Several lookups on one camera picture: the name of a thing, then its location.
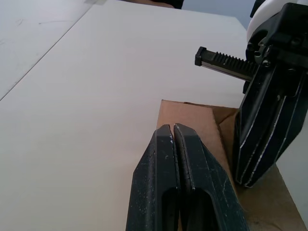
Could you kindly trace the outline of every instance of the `white tabletop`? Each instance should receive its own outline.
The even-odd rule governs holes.
[[[0,99],[94,2],[0,1]]]
[[[241,80],[194,65],[244,58],[232,17],[94,5],[0,101],[0,230],[122,231],[161,99],[238,107]]]

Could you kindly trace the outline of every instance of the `cardboard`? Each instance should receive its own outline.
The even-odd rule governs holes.
[[[226,170],[251,231],[307,231],[276,166],[251,189],[231,176],[234,118],[238,109],[162,100],[157,127],[181,123],[193,128]]]

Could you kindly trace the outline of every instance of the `white robot part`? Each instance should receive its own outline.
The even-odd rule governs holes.
[[[250,40],[253,32],[266,20],[281,11],[286,3],[297,3],[308,5],[308,0],[266,0],[255,12],[247,29],[247,42]]]

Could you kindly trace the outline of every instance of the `brown cardboard piece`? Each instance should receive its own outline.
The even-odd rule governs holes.
[[[251,189],[231,177],[234,118],[238,109],[162,100],[157,127],[181,123],[193,128],[226,170],[251,231],[307,231],[276,166]]]

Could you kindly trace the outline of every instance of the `cardboard box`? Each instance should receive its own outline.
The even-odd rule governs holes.
[[[251,231],[307,231],[276,166],[251,189],[234,184],[232,145],[238,109],[162,100],[157,127],[181,123],[193,128],[226,170]]]

